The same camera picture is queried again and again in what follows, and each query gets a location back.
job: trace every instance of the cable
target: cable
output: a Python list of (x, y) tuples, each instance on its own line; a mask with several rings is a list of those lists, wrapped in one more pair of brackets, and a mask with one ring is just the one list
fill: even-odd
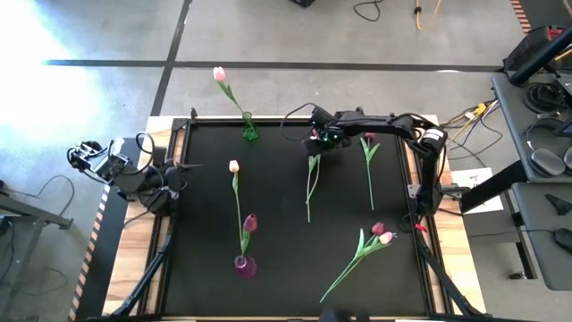
[(437, 182), (441, 180), (441, 176), (445, 171), (445, 163), (447, 162), (447, 146), (443, 145), (443, 161), (441, 162), (441, 170), (439, 170), (439, 175), (437, 175)]
[[(495, 141), (493, 141), (491, 144), (489, 144), (489, 145), (487, 145), (486, 147), (480, 149), (478, 152), (469, 152), (470, 154), (469, 154), (468, 156), (452, 157), (452, 158), (450, 158), (450, 160), (460, 160), (460, 159), (464, 159), (464, 158), (467, 158), (467, 157), (476, 157), (476, 155), (479, 155), (479, 154), (485, 152), (487, 149), (491, 148), (493, 145), (497, 144), (500, 140), (502, 140), (502, 138), (504, 137), (504, 135), (503, 135), (501, 132), (496, 131), (496, 130), (494, 130), (493, 128), (491, 128), (491, 127), (489, 127), (488, 125), (486, 125), (486, 124), (484, 123), (484, 118), (481, 118), (479, 121), (480, 121), (480, 123), (484, 126), (484, 128), (486, 128), (486, 129), (489, 130), (489, 131), (492, 131), (492, 132), (497, 133), (497, 134), (499, 135), (499, 137), (498, 137)], [(463, 143), (463, 144), (457, 143), (457, 144), (458, 144), (458, 146), (459, 146), (460, 148), (464, 148), (465, 150), (467, 150), (467, 148), (465, 148), (464, 143)]]
[(68, 202), (66, 202), (65, 206), (63, 206), (62, 210), (61, 210), (60, 213), (58, 214), (58, 216), (62, 216), (63, 213), (65, 212), (65, 210), (67, 210), (67, 208), (68, 208), (68, 207), (70, 206), (70, 204), (72, 203), (73, 197), (75, 197), (75, 186), (73, 185), (72, 180), (71, 180), (70, 178), (68, 178), (67, 176), (65, 176), (65, 175), (58, 174), (58, 175), (55, 175), (55, 176), (49, 178), (49, 179), (46, 181), (46, 183), (44, 183), (44, 185), (42, 186), (42, 188), (39, 190), (39, 192), (38, 192), (37, 194), (31, 194), (31, 193), (21, 192), (21, 191), (13, 191), (13, 190), (6, 189), (6, 188), (4, 188), (4, 190), (9, 191), (9, 192), (14, 192), (14, 193), (20, 193), (20, 194), (22, 194), (22, 195), (24, 195), (24, 196), (32, 197), (32, 198), (35, 198), (35, 199), (40, 199), (39, 196), (42, 194), (42, 192), (44, 192), (44, 189), (46, 188), (46, 186), (47, 186), (51, 181), (53, 181), (53, 180), (56, 179), (56, 178), (64, 178), (64, 179), (70, 184), (70, 187), (71, 187), (71, 195), (70, 195), (70, 198), (68, 199)]
[(567, 108), (564, 90), (554, 84), (530, 83), (525, 87), (525, 106), (536, 114), (551, 113)]
[(140, 213), (140, 214), (134, 216), (133, 218), (129, 219), (128, 221), (126, 221), (125, 223), (123, 223), (123, 228), (125, 228), (125, 226), (127, 226), (128, 223), (130, 223), (130, 222), (132, 222), (132, 221), (134, 221), (134, 220), (137, 220), (137, 219), (143, 217), (144, 215), (148, 214), (149, 212), (150, 212), (150, 211), (147, 210), (147, 211), (142, 212), (142, 213)]
[[(358, 16), (362, 17), (363, 19), (365, 19), (365, 20), (367, 20), (367, 21), (376, 22), (376, 21), (378, 21), (379, 18), (382, 16), (382, 11), (379, 9), (379, 4), (380, 4), (382, 1), (383, 1), (383, 0), (373, 0), (373, 1), (366, 1), (366, 2), (363, 2), (363, 3), (360, 3), (360, 4), (356, 4), (356, 5), (354, 5), (354, 12), (355, 12)], [(377, 10), (377, 17), (375, 17), (374, 19), (371, 19), (371, 18), (367, 18), (367, 17), (365, 17), (365, 15), (359, 13), (358, 7), (359, 7), (360, 5), (366, 5), (366, 4), (373, 4), (373, 5), (375, 6), (375, 10)]]
[(310, 129), (310, 131), (308, 131), (308, 133), (306, 133), (303, 137), (301, 138), (289, 138), (286, 134), (284, 134), (284, 122), (286, 122), (286, 120), (288, 119), (288, 116), (296, 113), (297, 111), (301, 110), (302, 108), (306, 107), (306, 106), (313, 106), (314, 108), (317, 108), (317, 105), (314, 103), (306, 103), (303, 106), (297, 107), (294, 110), (292, 110), (291, 112), (289, 112), (288, 114), (286, 114), (286, 116), (284, 116), (284, 118), (282, 119), (282, 121), (280, 122), (280, 133), (281, 135), (284, 137), (284, 139), (289, 140), (289, 141), (301, 141), (303, 140), (305, 137), (307, 137), (308, 135), (310, 135), (310, 133), (312, 132), (312, 129)]
[(60, 285), (58, 285), (56, 287), (52, 287), (52, 288), (47, 289), (47, 290), (42, 291), (42, 292), (26, 292), (26, 291), (23, 291), (21, 288), (20, 289), (14, 288), (14, 287), (12, 287), (12, 285), (9, 285), (9, 284), (2, 284), (2, 286), (9, 287), (11, 290), (18, 292), (20, 294), (23, 294), (23, 295), (27, 295), (27, 296), (43, 296), (43, 295), (49, 294), (51, 292), (55, 292), (57, 290), (60, 290), (60, 289), (64, 288), (65, 286), (67, 286), (68, 280), (65, 277), (65, 275), (62, 273), (62, 271), (55, 269), (55, 268), (46, 268), (46, 269), (44, 269), (44, 271), (57, 273), (59, 276), (61, 276), (63, 278), (63, 283), (61, 283)]
[[(141, 135), (145, 135), (150, 141), (151, 141), (151, 151), (147, 151), (145, 150), (141, 144), (139, 143), (139, 137)], [(149, 154), (151, 157), (149, 157), (147, 163), (145, 165), (143, 165), (143, 167), (141, 167), (139, 170), (130, 172), (130, 173), (125, 173), (122, 172), (123, 175), (135, 175), (135, 174), (140, 174), (143, 171), (147, 170), (149, 168), (149, 166), (151, 165), (151, 162), (153, 162), (153, 153), (155, 152), (155, 140), (153, 140), (153, 137), (151, 136), (151, 134), (145, 132), (145, 131), (141, 131), (139, 133), (137, 133), (137, 135), (135, 135), (135, 142), (137, 143), (137, 147), (142, 151), (145, 152), (147, 154)]]
[(435, 11), (433, 12), (433, 15), (431, 16), (431, 18), (429, 18), (429, 20), (427, 21), (427, 23), (425, 24), (424, 27), (421, 27), (421, 22), (420, 22), (420, 20), (421, 20), (421, 4), (419, 3), (419, 0), (415, 0), (415, 4), (416, 4), (416, 8), (413, 11), (413, 13), (416, 16), (417, 30), (424, 30), (425, 28), (427, 28), (427, 26), (429, 26), (429, 24), (431, 23), (433, 18), (435, 18), (435, 16), (439, 12), (439, 7), (441, 7), (441, 0), (437, 0), (437, 5), (435, 6)]
[[(548, 230), (548, 229), (521, 230), (521, 232), (527, 232), (527, 233), (533, 233), (533, 232), (554, 233), (554, 231)], [(474, 237), (484, 237), (484, 236), (500, 236), (500, 235), (507, 234), (507, 233), (516, 233), (516, 232), (484, 233), (484, 234), (478, 234), (478, 235), (468, 235), (467, 237), (468, 237), (468, 238), (474, 238)]]
[(443, 208), (437, 208), (437, 210), (442, 211), (442, 212), (446, 212), (447, 214), (452, 214), (452, 215), (457, 215), (457, 216), (463, 216), (463, 214), (461, 214), (461, 213), (454, 212), (454, 211), (450, 211), (450, 210), (443, 209)]
[(556, 58), (554, 58), (554, 60), (559, 61), (562, 58), (568, 57), (570, 54), (572, 54), (572, 49), (567, 50), (564, 54), (556, 56)]
[(12, 263), (14, 262), (14, 239), (16, 238), (16, 228), (14, 227), (14, 224), (12, 223), (12, 221), (9, 222), (10, 223), (10, 228), (12, 228), (12, 239), (10, 240), (10, 244), (8, 246), (6, 246), (6, 249), (4, 250), (4, 255), (2, 255), (2, 261), (4, 261), (4, 259), (6, 258), (6, 253), (8, 252), (8, 249), (10, 249), (11, 253), (10, 253), (10, 261), (8, 262), (8, 267), (6, 268), (6, 270), (2, 273), (2, 275), (0, 275), (0, 284), (4, 281), (4, 278), (6, 277), (6, 275), (8, 275), (8, 272), (10, 271), (10, 268), (12, 267)]
[(476, 161), (482, 166), (482, 167), (487, 167), (486, 164), (483, 162), (483, 160), (473, 151), (471, 151), (469, 148), (465, 147), (464, 145), (461, 145), (460, 143), (456, 142), (456, 141), (452, 141), (453, 143), (457, 144), (460, 148), (463, 148), (466, 152), (469, 153), (468, 156), (464, 156), (464, 157), (450, 157), (449, 160), (460, 160), (462, 158), (467, 158), (467, 157), (474, 157), (476, 159)]

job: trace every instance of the tulip leaf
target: tulip leaf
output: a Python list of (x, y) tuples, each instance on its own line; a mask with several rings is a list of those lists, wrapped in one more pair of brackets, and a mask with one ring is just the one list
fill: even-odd
[(365, 248), (361, 251), (361, 254), (359, 254), (359, 256), (360, 256), (360, 257), (365, 257), (365, 256), (367, 256), (367, 255), (373, 253), (374, 251), (380, 250), (380, 249), (385, 248), (385, 247), (387, 247), (387, 246), (389, 246), (389, 245), (390, 245), (390, 244), (385, 244), (385, 245), (383, 245), (383, 244), (381, 244), (381, 243), (378, 243), (378, 244), (375, 244), (375, 245), (367, 246), (367, 247), (365, 247)]
[(242, 251), (242, 255), (247, 251), (248, 242), (250, 242), (250, 233), (242, 231), (242, 239), (240, 240), (240, 250)]
[(364, 138), (359, 138), (359, 140), (361, 141), (361, 147), (364, 149), (364, 153), (367, 154), (369, 153), (369, 147), (367, 146), (366, 141), (364, 140)]
[(356, 255), (354, 255), (354, 258), (358, 258), (360, 257), (360, 253), (362, 252), (362, 249), (364, 248), (364, 230), (360, 229), (359, 230), (359, 243), (357, 244), (357, 250), (356, 250)]
[(232, 100), (232, 102), (234, 102), (234, 104), (237, 104), (236, 99), (234, 98), (234, 94), (232, 94), (231, 85), (227, 85), (227, 89), (228, 91), (226, 92), (226, 95)]
[(377, 148), (379, 148), (379, 143), (375, 144), (374, 148), (369, 150), (369, 153), (367, 154), (367, 161), (371, 161), (372, 157), (374, 157), (375, 151), (377, 151)]
[(234, 174), (234, 178), (232, 178), (232, 188), (235, 193), (239, 193), (239, 174)]

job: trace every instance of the glass vase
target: glass vase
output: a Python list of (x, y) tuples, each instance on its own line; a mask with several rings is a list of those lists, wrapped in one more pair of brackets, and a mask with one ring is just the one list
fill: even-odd
[(242, 133), (244, 139), (248, 141), (258, 139), (258, 130), (252, 121), (252, 114), (250, 112), (244, 112), (242, 114), (242, 120), (244, 121), (244, 132)]

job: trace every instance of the black table surface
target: black table surface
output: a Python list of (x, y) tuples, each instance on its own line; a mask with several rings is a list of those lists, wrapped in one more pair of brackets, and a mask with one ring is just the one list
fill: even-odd
[[(355, 254), (359, 229), (385, 223), (398, 231), (408, 212), (406, 181), (395, 136), (380, 135), (372, 164), (375, 211), (369, 203), (366, 163), (358, 140), (322, 157), (307, 223), (308, 161), (300, 142), (276, 126), (258, 125), (248, 143), (241, 126), (200, 124), (191, 133), (186, 162), (193, 170), (181, 194), (165, 313), (192, 317), (317, 317), (323, 307), (372, 316), (424, 316), (426, 303), (411, 234), (364, 259), (320, 304), (320, 298)], [(289, 127), (300, 136), (307, 127)], [(255, 213), (258, 229), (247, 254), (257, 275), (234, 271), (240, 254), (229, 161), (240, 164), (242, 217)]]
[[(532, 77), (529, 82), (553, 82), (555, 76), (551, 74), (538, 74)], [(512, 85), (504, 74), (497, 74), (492, 77), (494, 92), (499, 99), (500, 107), (504, 113), (505, 120), (509, 127), (510, 135), (517, 148), (518, 156), (525, 168), (526, 177), (530, 182), (545, 183), (572, 183), (572, 176), (562, 174), (557, 177), (545, 178), (536, 173), (528, 163), (532, 150), (526, 143), (526, 129), (533, 125), (537, 118), (536, 113), (526, 108), (523, 101), (524, 88)], [(549, 130), (538, 129), (532, 133), (535, 148), (544, 147), (561, 156), (564, 151), (572, 145), (570, 139), (556, 138)]]
[[(544, 197), (550, 193), (565, 201), (572, 202), (572, 186), (567, 184), (516, 183), (512, 186), (520, 215), (526, 230), (572, 230), (572, 213), (558, 216), (552, 204)], [(546, 286), (554, 291), (572, 291), (572, 254), (563, 250), (550, 232), (528, 233), (534, 254), (543, 272)]]

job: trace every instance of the pink tulip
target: pink tulip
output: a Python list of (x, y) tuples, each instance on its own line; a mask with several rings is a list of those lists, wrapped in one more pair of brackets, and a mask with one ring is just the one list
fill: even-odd
[(374, 234), (375, 236), (381, 236), (382, 233), (383, 233), (383, 223), (381, 222), (375, 223), (375, 225), (372, 227), (372, 234)]
[(213, 69), (214, 79), (217, 81), (224, 81), (226, 80), (226, 73), (222, 67), (215, 67)]
[(255, 214), (248, 215), (248, 217), (244, 220), (244, 225), (242, 226), (242, 229), (244, 229), (246, 232), (253, 233), (257, 228), (258, 228), (257, 215)]
[(381, 236), (379, 236), (379, 242), (382, 245), (388, 244), (389, 242), (391, 242), (391, 239), (393, 239), (393, 233), (392, 232), (383, 233)]
[(229, 170), (231, 170), (233, 174), (237, 173), (239, 171), (239, 163), (236, 162), (236, 160), (232, 160), (229, 163)]

